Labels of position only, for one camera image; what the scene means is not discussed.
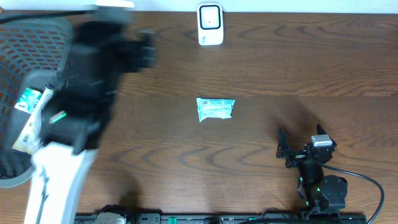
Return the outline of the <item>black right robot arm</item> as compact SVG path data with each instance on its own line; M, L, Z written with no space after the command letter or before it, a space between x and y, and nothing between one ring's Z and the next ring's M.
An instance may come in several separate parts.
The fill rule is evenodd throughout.
M347 180L323 172L323 166L332 159L335 148L336 142L320 124L316 135L302 150L291 149L284 130L279 130L276 157L285 159L286 168L298 169L299 194L317 212L338 211L346 206Z

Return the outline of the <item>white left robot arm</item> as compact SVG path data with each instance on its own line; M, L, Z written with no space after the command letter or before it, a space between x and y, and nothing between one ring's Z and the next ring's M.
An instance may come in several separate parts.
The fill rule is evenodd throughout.
M132 1L97 1L92 19L78 26L53 95L41 112L26 223L74 222L121 77L154 65L152 36L129 40L124 35L133 9Z

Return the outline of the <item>white blue snack bag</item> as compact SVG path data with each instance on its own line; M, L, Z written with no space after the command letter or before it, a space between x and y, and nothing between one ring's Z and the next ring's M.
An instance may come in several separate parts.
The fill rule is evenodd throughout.
M38 102L34 112L28 114L28 120L24 123L22 131L19 133L18 138L12 145L12 149L24 154L33 154L35 149L32 143L38 138L42 125L41 111L51 99L53 90L46 87L42 92L42 97Z

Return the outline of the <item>green wet wipe packet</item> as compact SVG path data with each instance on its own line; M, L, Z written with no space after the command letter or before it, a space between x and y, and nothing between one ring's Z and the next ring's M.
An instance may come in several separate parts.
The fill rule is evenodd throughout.
M201 123L206 118L232 118L235 100L220 98L197 98L198 119Z

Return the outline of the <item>green tissue box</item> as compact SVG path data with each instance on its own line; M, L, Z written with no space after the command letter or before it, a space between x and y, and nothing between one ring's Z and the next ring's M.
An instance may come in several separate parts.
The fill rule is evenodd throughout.
M22 112L32 114L42 97L42 92L26 88L15 104L14 108Z

